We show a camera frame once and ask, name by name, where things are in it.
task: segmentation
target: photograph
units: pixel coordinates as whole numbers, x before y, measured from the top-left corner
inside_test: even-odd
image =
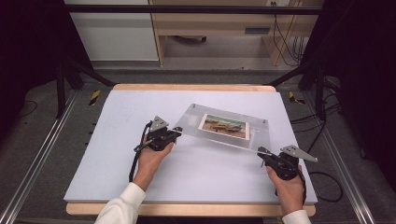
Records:
[[[204,114],[199,130],[249,140],[248,122]]]

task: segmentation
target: metal bracket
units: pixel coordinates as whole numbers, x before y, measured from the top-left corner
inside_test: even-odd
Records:
[[[297,148],[294,145],[283,147],[280,150],[292,157],[301,158],[306,161],[318,162],[318,158],[309,155],[308,153],[302,151],[301,149]]]
[[[151,127],[149,128],[149,131],[152,133],[168,125],[169,125],[168,122],[166,122],[165,120],[163,120],[158,116],[155,116],[154,121],[152,121]]]

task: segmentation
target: clear acrylic plate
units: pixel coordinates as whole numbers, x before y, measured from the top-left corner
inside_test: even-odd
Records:
[[[182,133],[223,145],[258,152],[270,150],[268,120],[191,104],[175,127]]]

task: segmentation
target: black curtain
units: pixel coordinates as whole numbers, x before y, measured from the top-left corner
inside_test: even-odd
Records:
[[[326,3],[328,7],[345,5],[343,1]],[[395,6],[392,0],[355,1],[326,42],[325,55],[315,51],[340,17],[319,16],[304,61],[314,55],[326,59],[320,65],[325,76],[340,79],[340,103],[363,156],[377,162],[396,191]],[[306,73],[303,79],[314,80],[312,77],[315,74]]]
[[[0,140],[23,107],[25,94],[54,80],[65,57],[93,70],[69,13],[46,10],[45,4],[64,1],[0,1]],[[78,71],[67,64],[63,69],[72,87],[81,87]]]

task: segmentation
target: white sleeve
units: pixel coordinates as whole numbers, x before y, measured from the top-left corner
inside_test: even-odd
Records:
[[[145,191],[136,184],[129,183],[119,198],[112,199],[106,204],[95,223],[136,223],[137,209],[145,197]]]
[[[282,220],[285,224],[311,224],[311,221],[309,220],[308,214],[305,210],[298,210],[287,214],[282,218]]]

